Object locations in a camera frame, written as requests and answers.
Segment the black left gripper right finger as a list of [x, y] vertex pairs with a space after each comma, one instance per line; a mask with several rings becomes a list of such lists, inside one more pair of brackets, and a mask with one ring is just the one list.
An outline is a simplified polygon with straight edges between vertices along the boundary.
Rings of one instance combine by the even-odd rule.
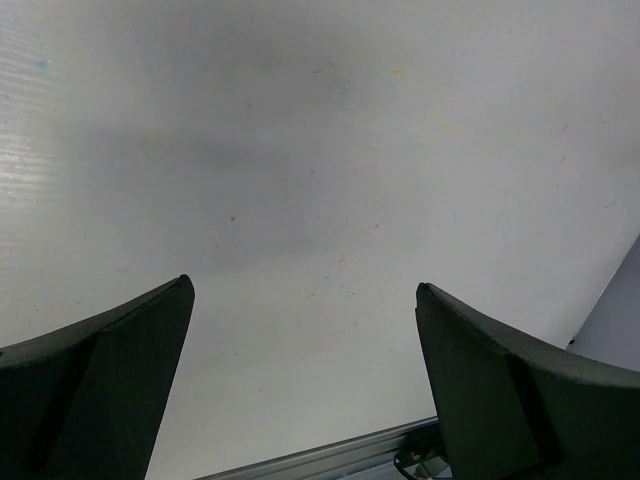
[[636, 479], [639, 374], [555, 347], [440, 288], [416, 322], [456, 479]]

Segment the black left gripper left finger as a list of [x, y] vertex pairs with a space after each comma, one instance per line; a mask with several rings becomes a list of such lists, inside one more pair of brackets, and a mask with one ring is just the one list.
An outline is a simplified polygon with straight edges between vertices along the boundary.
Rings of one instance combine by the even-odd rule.
[[142, 479], [195, 301], [181, 275], [1, 350], [4, 479]]

